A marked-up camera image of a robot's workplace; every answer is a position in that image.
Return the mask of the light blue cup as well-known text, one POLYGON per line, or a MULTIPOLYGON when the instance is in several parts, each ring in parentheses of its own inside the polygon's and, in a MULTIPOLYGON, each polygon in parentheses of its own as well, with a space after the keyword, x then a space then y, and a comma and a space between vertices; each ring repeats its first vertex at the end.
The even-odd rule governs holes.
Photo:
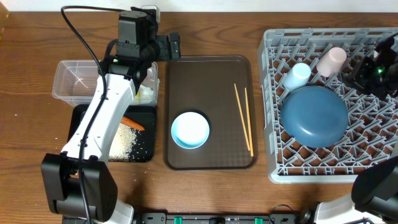
POLYGON ((296 63, 288 72, 283 83, 285 89, 290 92, 305 86, 311 75, 311 68, 306 63, 296 63))

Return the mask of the light blue bowl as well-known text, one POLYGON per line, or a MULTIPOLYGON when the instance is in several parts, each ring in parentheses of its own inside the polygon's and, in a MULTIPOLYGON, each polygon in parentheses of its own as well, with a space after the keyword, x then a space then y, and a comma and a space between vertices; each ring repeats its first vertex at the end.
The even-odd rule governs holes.
POLYGON ((208 120, 200 113, 192 111, 178 115, 170 130, 174 143, 184 149, 199 148, 210 135, 208 120))

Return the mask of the wooden chopstick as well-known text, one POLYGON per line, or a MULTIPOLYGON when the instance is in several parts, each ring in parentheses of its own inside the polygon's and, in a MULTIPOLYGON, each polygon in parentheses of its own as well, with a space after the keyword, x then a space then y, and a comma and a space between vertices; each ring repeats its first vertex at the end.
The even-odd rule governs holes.
POLYGON ((239 109, 239 114, 240 114, 240 118, 241 118, 241 123, 242 123, 242 126, 243 126, 244 138, 245 138, 245 141, 246 141, 247 149, 248 149, 248 151, 251 151, 251 148, 250 148, 250 145, 249 145, 248 134, 247 134, 247 131, 246 131, 246 125, 245 125, 244 118, 243 118, 243 111, 242 111, 242 107, 241 107, 239 93, 238 93, 238 89, 237 89, 237 86, 236 86, 235 83, 234 83, 234 90, 235 90, 235 94, 236 94, 236 100, 237 100, 237 103, 238 103, 238 109, 239 109))
POLYGON ((244 92, 245 92, 245 103, 246 103, 246 116, 247 116, 247 121, 248 121, 249 147, 250 147, 251 157, 254 157, 254 150, 253 150, 253 145, 252 145, 252 132, 251 132, 251 119, 250 119, 250 111, 249 111, 248 91, 247 91, 246 87, 244 88, 244 92))

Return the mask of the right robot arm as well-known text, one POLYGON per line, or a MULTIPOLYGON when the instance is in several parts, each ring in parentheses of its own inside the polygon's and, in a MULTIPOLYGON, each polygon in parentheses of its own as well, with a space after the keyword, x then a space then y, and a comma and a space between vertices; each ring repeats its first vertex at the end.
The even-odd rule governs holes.
MULTIPOLYGON (((346 85, 380 100, 397 97, 397 52, 393 34, 377 43, 374 55, 362 59, 346 85)), ((301 214, 299 223, 397 223, 397 156, 368 168, 357 176, 350 195, 318 203, 301 214)))

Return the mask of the pink cup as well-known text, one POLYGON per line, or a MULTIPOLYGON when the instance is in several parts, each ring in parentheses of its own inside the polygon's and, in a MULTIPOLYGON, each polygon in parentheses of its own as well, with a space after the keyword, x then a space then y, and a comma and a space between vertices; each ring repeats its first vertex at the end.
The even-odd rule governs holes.
POLYGON ((340 47, 331 48, 317 63, 317 72, 324 77, 337 73, 347 59, 347 54, 340 47))

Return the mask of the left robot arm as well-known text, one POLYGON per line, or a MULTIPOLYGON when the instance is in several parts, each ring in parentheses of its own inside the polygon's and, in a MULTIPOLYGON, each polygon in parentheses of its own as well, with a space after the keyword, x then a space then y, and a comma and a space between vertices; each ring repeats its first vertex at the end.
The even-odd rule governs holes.
POLYGON ((82 223, 132 223, 108 169, 112 141, 154 62, 180 58, 177 32, 159 35, 157 6, 119 10, 118 38, 96 60, 98 80, 79 126, 59 154, 46 154, 41 173, 49 209, 82 223))

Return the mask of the orange carrot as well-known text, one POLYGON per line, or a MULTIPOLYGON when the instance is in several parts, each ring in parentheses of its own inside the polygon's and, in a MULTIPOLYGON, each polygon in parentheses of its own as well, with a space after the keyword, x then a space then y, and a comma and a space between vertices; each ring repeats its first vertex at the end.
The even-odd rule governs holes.
POLYGON ((121 124, 124 124, 124 125, 132 128, 132 129, 136 129, 138 131, 144 131, 145 130, 145 128, 142 125, 140 125, 139 123, 137 123, 137 122, 125 117, 125 116, 122 117, 121 124))

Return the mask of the dark blue plate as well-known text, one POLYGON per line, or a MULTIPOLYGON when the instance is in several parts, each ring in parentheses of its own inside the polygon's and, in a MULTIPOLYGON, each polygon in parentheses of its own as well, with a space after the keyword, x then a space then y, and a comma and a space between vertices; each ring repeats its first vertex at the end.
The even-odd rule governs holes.
POLYGON ((348 109, 333 91, 309 85, 285 98, 280 118, 285 131, 300 144, 329 147, 343 137, 348 126, 348 109))

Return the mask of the white rice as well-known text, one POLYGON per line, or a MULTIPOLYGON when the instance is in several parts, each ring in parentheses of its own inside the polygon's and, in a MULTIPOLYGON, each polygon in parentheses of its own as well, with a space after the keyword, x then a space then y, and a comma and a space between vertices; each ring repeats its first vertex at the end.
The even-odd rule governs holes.
POLYGON ((112 141, 109 160, 116 162, 133 162, 138 158, 139 150, 142 149, 139 138, 143 131, 130 128, 120 124, 112 141))

